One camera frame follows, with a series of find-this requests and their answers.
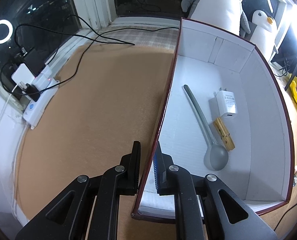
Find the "white foam board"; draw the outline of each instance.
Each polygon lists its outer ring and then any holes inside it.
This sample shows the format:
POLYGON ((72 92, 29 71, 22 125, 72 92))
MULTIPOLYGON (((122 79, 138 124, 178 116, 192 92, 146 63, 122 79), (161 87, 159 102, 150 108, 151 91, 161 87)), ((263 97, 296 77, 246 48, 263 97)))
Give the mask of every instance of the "white foam board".
POLYGON ((215 65, 240 72, 251 52, 231 41, 224 40, 217 54, 215 65))
POLYGON ((246 199, 278 201, 282 199, 285 174, 284 134, 272 79, 268 79, 262 64, 252 54, 240 73, 243 91, 248 95, 252 149, 246 199))
POLYGON ((173 162, 187 169, 191 174, 217 175, 241 199, 246 198, 249 182, 251 143, 250 125, 242 81, 237 72, 215 66, 211 63, 178 56, 170 98, 166 108, 159 142, 162 152, 171 155, 173 162), (207 145, 197 123, 193 110, 186 98, 183 85, 187 84, 210 124, 217 141, 220 136, 212 121, 219 117, 215 98, 222 87, 235 95, 238 114, 234 119, 224 120, 236 148, 229 152, 229 161, 221 171, 210 171, 204 165, 207 145))
POLYGON ((216 36, 209 33, 182 29, 178 54, 208 62, 215 39, 216 36))
POLYGON ((204 32, 204 33, 212 34, 216 37, 220 37, 220 38, 223 38, 224 40, 228 40, 235 44, 238 44, 238 45, 246 48, 249 51, 253 51, 253 49, 255 48, 255 46, 253 44, 251 44, 251 43, 249 43, 249 42, 247 42, 247 41, 245 41, 245 40, 243 40, 229 32, 226 32, 226 31, 218 29, 218 28, 214 28, 214 27, 206 25, 206 24, 201 24, 199 22, 182 19, 181 28, 182 28, 182 30, 183 29, 192 29, 197 32, 204 32))

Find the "plaid cloth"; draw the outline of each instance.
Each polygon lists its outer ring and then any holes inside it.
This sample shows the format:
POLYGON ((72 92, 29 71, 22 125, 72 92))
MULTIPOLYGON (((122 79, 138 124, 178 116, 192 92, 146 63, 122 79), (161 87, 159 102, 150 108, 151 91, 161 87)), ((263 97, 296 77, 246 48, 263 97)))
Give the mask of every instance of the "plaid cloth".
MULTIPOLYGON (((99 31, 100 34, 121 29, 121 28, 141 28, 148 30, 156 30, 158 27, 139 27, 139 26, 119 26, 119 27, 107 27, 99 31)), ((156 32, 140 31, 140 30, 120 30, 116 32, 111 32, 104 34, 105 37, 115 38, 122 41, 129 41, 138 46, 151 46, 165 49, 175 49, 177 43, 178 30, 177 29, 165 29, 156 32)), ((98 38, 99 41, 109 41, 101 37, 98 38)))

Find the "white phone charger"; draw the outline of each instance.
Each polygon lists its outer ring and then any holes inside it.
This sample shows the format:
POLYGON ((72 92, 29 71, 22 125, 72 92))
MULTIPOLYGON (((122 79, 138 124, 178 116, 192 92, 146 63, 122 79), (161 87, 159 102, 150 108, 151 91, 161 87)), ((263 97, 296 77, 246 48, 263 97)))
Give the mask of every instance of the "white phone charger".
POLYGON ((221 117, 232 118, 237 114, 235 96, 233 92, 221 90, 216 95, 219 115, 221 117))

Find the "gray spoon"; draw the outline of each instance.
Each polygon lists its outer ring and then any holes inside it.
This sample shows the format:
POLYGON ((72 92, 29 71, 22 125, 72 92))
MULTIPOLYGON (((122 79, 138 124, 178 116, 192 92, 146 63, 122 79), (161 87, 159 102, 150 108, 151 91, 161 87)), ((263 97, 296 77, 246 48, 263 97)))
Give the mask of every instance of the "gray spoon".
POLYGON ((207 144, 204 164, 211 171, 220 171, 228 162, 228 151, 224 146, 216 142, 207 120, 188 85, 184 85, 184 89, 193 105, 193 111, 207 144))

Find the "ring light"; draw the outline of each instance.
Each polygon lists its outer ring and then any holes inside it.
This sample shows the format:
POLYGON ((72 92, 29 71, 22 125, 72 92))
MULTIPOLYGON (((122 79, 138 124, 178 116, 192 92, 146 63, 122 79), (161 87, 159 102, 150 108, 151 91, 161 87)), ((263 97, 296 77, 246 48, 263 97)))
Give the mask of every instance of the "ring light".
POLYGON ((0 20, 0 24, 5 24, 9 28, 9 33, 6 38, 0 40, 0 44, 7 42, 13 34, 13 25, 8 20, 0 20))

